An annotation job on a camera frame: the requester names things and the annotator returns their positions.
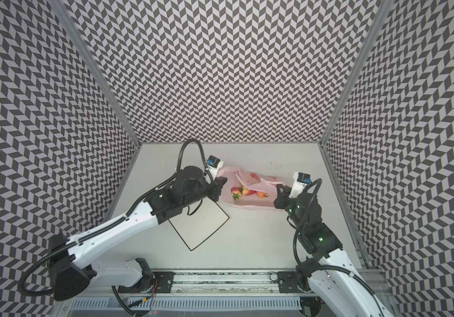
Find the pink plastic bag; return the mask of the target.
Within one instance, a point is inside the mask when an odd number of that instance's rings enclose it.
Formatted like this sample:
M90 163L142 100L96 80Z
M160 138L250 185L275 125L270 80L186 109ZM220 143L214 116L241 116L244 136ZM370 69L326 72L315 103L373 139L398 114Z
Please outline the pink plastic bag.
M227 178L227 183L224 185L220 195L220 201L238 209L275 209L273 202L277 198L277 185L282 184L290 187L290 181L285 178L247 171L238 166L223 167L216 177ZM234 201L230 191L231 188L241 188L242 186L256 192L265 192L268 194L268 198L258 198L257 194L242 195L239 200Z

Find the red fake strawberry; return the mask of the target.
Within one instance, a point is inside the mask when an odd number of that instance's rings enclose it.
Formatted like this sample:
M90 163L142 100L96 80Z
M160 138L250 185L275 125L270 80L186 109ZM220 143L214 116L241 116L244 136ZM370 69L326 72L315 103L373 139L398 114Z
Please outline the red fake strawberry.
M242 197L242 191L240 190L239 187L233 187L231 188L231 194L232 194L232 199L234 201L239 200Z

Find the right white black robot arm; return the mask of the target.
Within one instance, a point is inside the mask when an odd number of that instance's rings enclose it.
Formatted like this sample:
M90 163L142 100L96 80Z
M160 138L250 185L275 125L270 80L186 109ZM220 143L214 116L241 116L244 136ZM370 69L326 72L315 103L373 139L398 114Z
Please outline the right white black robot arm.
M320 297L336 316L393 316L323 222L320 187L318 179L292 197L291 187L277 185L274 207L285 210L294 227L292 252L299 288Z

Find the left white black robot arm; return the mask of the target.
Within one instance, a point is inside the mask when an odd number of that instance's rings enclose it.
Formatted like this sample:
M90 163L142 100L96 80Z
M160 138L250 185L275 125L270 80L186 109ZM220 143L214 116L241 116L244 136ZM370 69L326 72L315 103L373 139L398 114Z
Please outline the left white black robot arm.
M144 277L139 260L110 264L100 257L139 232L180 215L184 208L208 198L219 200L225 177L207 175L196 166L179 170L163 188L139 198L126 213L93 229L65 237L51 237L47 261L51 294L57 301L72 299L96 282L107 286L134 287Z

